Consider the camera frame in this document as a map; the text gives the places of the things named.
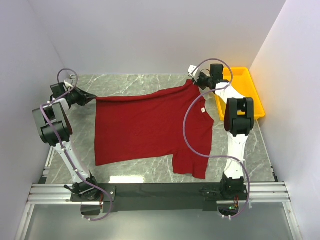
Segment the red t shirt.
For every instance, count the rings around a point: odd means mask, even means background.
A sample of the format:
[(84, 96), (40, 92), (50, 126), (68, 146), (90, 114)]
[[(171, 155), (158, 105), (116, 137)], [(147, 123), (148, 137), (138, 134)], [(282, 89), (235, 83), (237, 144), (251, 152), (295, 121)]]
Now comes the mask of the red t shirt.
[(96, 99), (95, 164), (171, 155), (176, 174), (204, 179), (214, 120), (191, 80), (140, 96)]

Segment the yellow plastic tray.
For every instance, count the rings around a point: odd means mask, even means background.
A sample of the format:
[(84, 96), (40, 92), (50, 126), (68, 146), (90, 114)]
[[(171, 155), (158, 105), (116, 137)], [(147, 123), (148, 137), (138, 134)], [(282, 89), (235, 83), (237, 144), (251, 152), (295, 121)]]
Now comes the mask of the yellow plastic tray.
[[(258, 120), (266, 116), (262, 102), (250, 75), (248, 68), (246, 67), (231, 67), (233, 73), (232, 86), (236, 91), (245, 97), (251, 97), (254, 101), (254, 119)], [(230, 81), (231, 73), (227, 67), (223, 69), (224, 79)], [(219, 118), (221, 121), (224, 120), (226, 103), (217, 95), (214, 95)]]

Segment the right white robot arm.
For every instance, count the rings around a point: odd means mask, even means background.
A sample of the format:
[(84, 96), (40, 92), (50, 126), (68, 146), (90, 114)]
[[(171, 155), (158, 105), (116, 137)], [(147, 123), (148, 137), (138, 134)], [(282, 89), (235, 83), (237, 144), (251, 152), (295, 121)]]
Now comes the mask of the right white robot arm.
[(209, 75), (190, 65), (188, 75), (202, 90), (214, 90), (225, 104), (224, 129), (228, 136), (227, 161), (220, 181), (219, 193), (226, 200), (245, 194), (244, 155), (246, 142), (254, 127), (254, 100), (245, 97), (232, 86), (231, 80), (224, 79), (224, 66), (211, 64)]

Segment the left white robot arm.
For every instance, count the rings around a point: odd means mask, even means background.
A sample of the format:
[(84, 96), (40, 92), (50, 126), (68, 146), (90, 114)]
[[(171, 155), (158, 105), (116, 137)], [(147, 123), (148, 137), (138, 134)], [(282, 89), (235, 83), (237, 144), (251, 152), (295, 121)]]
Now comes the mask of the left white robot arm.
[(83, 107), (97, 96), (67, 82), (51, 85), (50, 88), (52, 95), (49, 102), (32, 111), (38, 134), (61, 156), (71, 174), (72, 187), (64, 187), (80, 200), (95, 201), (101, 191), (95, 177), (75, 151), (73, 130), (66, 111), (74, 104)]

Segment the black base beam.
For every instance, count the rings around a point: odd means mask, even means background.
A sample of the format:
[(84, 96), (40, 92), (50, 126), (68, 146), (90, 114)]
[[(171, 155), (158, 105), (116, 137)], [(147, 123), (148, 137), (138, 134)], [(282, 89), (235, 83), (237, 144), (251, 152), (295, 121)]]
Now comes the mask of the black base beam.
[(103, 212), (202, 210), (216, 212), (218, 202), (245, 201), (248, 190), (219, 182), (100, 184), (111, 198), (103, 198)]

